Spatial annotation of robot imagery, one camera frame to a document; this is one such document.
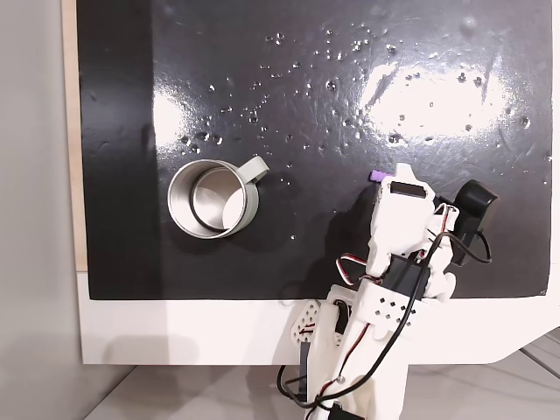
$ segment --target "wooden edge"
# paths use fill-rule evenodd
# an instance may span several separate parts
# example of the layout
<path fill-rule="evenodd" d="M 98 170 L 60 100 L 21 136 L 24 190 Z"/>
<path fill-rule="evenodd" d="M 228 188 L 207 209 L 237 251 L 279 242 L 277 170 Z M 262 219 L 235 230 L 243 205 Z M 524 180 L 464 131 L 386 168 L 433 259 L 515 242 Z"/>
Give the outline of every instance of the wooden edge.
<path fill-rule="evenodd" d="M 86 213 L 81 166 L 80 76 L 76 0 L 62 0 L 62 43 L 66 90 L 66 129 L 72 194 L 73 246 L 76 271 L 88 271 Z"/>

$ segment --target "purple component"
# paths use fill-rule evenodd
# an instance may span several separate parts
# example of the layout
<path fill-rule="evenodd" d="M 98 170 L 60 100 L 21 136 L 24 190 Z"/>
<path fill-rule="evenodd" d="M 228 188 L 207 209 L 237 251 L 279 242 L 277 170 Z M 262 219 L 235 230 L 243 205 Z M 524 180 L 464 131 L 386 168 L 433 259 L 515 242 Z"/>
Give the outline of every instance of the purple component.
<path fill-rule="evenodd" d="M 390 177 L 390 173 L 373 170 L 369 174 L 369 180 L 374 182 L 382 182 L 385 177 Z"/>

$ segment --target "white table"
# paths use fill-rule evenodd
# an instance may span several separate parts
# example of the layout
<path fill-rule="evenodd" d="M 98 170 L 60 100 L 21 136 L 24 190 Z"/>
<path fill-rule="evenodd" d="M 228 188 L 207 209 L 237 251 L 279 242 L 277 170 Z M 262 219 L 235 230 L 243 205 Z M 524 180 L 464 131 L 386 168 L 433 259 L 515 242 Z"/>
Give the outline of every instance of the white table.
<path fill-rule="evenodd" d="M 85 224 L 81 190 L 81 132 L 78 99 L 75 4 L 64 2 L 66 99 L 73 188 L 74 240 L 78 270 L 84 363 L 266 365 L 297 364 L 288 331 L 298 301 L 94 301 L 88 296 Z M 560 7 L 553 2 L 553 19 Z M 554 50 L 560 31 L 553 32 Z M 560 103 L 554 57 L 553 97 Z M 554 112 L 553 126 L 560 127 Z M 553 155 L 560 156 L 555 130 Z M 553 166 L 552 214 L 560 212 L 560 168 Z M 560 326 L 560 218 L 552 220 L 551 267 L 546 296 L 516 299 L 452 299 L 417 341 L 412 364 L 490 363 Z"/>

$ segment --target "water droplet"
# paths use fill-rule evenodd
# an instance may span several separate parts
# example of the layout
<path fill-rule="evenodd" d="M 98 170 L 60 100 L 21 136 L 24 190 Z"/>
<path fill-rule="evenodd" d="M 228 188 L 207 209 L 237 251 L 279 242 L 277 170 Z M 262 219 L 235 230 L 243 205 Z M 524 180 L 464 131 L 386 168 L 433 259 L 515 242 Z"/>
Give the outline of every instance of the water droplet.
<path fill-rule="evenodd" d="M 531 121 L 529 120 L 529 118 L 527 116 L 523 115 L 519 118 L 519 124 L 524 129 L 527 129 L 529 127 L 529 125 L 531 124 Z"/>
<path fill-rule="evenodd" d="M 403 136 L 401 136 L 399 133 L 393 133 L 389 135 L 388 142 L 391 144 L 397 144 L 401 141 L 402 138 Z"/>
<path fill-rule="evenodd" d="M 326 83 L 326 88 L 331 92 L 336 92 L 336 83 L 334 82 L 334 80 L 329 80 Z"/>
<path fill-rule="evenodd" d="M 208 133 L 206 133 L 205 131 L 201 131 L 201 132 L 197 133 L 195 137 L 196 137 L 197 140 L 202 140 L 203 142 L 207 142 L 208 139 L 210 138 L 210 135 Z"/>

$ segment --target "mug handle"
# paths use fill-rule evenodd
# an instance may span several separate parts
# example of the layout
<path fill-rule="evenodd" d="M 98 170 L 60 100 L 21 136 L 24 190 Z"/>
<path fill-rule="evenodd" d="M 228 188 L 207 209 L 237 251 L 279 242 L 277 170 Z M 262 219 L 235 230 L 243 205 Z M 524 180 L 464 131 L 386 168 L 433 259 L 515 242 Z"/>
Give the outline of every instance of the mug handle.
<path fill-rule="evenodd" d="M 237 174 L 243 179 L 243 182 L 247 184 L 254 180 L 255 182 L 261 179 L 270 168 L 264 163 L 264 160 L 260 156 L 255 156 L 244 164 L 241 168 L 237 169 Z"/>

